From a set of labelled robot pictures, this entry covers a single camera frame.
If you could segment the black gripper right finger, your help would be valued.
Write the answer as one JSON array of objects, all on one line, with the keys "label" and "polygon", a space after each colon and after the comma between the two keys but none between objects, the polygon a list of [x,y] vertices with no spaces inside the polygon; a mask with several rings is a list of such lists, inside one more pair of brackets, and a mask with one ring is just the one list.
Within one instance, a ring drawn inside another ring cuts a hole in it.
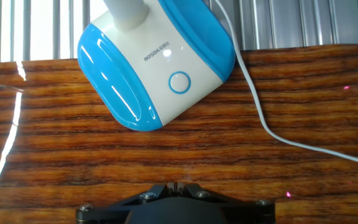
[{"label": "black gripper right finger", "polygon": [[202,207],[213,205],[226,223],[275,223],[275,203],[269,199],[239,200],[204,189],[199,184],[181,182],[176,183],[176,194],[202,202]]}]

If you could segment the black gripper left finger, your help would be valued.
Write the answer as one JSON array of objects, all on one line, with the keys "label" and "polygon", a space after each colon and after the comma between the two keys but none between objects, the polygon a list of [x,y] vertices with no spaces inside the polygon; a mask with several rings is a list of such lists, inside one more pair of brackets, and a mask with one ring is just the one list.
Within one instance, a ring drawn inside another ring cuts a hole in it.
[{"label": "black gripper left finger", "polygon": [[177,184],[155,184],[150,189],[113,203],[107,207],[94,207],[92,204],[81,205],[76,209],[76,223],[119,223],[125,222],[131,212],[138,208],[147,208],[152,202],[174,196]]}]

